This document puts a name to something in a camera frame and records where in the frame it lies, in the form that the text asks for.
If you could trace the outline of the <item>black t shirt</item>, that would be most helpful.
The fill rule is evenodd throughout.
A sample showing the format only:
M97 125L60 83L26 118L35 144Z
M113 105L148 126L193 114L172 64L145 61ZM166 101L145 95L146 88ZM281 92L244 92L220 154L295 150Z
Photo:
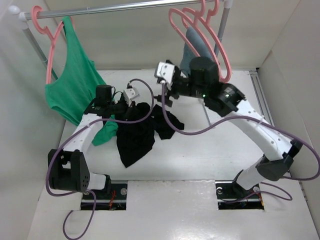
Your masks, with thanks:
M154 105L150 116L135 124L118 124L116 145L125 168L148 154L155 143L155 133L161 140L169 140L175 131L166 122L162 107Z

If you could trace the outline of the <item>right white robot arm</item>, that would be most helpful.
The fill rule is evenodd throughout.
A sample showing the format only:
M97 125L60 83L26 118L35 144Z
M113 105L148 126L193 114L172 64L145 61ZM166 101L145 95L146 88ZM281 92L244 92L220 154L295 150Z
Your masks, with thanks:
M303 144L272 129L236 86L221 82L218 65L210 58L193 58L189 69L190 73L184 77L169 60L159 62L154 76L162 85L162 93L156 99L169 107L172 106L170 97L203 99L207 108L239 128L263 152L256 163L236 175L231 184L232 193L243 197L264 180L276 182L282 178Z

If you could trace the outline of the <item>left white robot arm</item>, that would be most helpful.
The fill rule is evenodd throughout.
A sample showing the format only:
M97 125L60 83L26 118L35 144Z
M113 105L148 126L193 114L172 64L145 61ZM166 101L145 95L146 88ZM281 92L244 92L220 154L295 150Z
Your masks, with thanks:
M139 95L135 87L127 85L120 99L115 101L110 85L96 87L95 98L84 110L71 139L62 145L62 149L52 149L48 154L51 167L48 185L51 189L79 193L94 190L103 199L111 194L110 177L90 172L85 155L97 133L106 125L106 120L112 115L128 118L134 112L134 100Z

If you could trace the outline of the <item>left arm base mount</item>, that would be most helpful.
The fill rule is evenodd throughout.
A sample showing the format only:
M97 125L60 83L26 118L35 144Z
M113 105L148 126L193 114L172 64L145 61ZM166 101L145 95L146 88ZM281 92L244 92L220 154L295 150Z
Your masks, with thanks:
M96 195L96 211L125 211L127 208L128 181L115 180L110 190L93 190Z

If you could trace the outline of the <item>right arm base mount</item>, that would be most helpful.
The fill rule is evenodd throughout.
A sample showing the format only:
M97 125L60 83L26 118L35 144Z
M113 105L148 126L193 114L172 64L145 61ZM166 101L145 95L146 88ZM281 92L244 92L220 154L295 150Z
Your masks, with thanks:
M217 206L219 210L264 210L260 194L245 190L231 180L215 182Z

